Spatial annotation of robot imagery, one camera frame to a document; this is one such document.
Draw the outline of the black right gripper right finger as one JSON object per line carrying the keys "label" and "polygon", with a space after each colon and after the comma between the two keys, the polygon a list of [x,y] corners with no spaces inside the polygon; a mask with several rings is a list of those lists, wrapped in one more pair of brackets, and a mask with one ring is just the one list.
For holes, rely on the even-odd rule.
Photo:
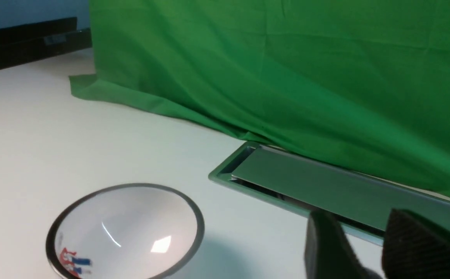
{"label": "black right gripper right finger", "polygon": [[450,279],[450,231],[409,210],[393,209],[381,266],[388,279]]}

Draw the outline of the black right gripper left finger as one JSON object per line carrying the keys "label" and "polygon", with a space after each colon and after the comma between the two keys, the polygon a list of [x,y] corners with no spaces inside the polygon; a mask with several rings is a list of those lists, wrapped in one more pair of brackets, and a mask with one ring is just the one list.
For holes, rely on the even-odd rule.
{"label": "black right gripper left finger", "polygon": [[307,279],[368,279],[339,222],[326,211],[310,212],[304,251]]}

